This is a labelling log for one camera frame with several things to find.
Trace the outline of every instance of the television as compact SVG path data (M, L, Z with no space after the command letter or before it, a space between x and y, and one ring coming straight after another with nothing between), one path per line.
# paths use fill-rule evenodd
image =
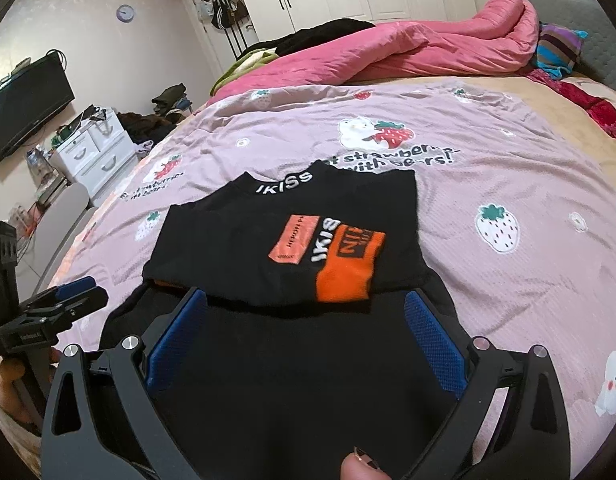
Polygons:
M73 99L56 50L0 84L0 162Z

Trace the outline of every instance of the fingernail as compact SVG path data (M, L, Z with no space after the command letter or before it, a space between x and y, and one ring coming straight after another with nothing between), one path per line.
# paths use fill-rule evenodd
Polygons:
M373 460L370 455L368 455L363 449L361 449L360 447L355 446L355 456L361 461L363 462L365 465L370 466L373 469L376 469L377 471L381 471L381 468L379 467L379 463L376 460Z

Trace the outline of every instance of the striped pillow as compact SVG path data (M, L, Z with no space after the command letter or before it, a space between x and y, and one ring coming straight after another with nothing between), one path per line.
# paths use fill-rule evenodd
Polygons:
M553 23L541 23L537 45L536 66L545 70L553 79L572 73L579 60L587 32L570 30Z

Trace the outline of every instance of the clock face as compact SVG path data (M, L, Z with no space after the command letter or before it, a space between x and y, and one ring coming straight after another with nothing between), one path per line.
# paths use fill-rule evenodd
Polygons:
M120 22L130 23L134 19L134 9L130 5L122 5L117 9L117 19Z

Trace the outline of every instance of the shirt sleeve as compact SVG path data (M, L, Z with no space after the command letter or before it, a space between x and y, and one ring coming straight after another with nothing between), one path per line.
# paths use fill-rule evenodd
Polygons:
M27 432L0 407L0 430L30 470L41 478L41 438Z

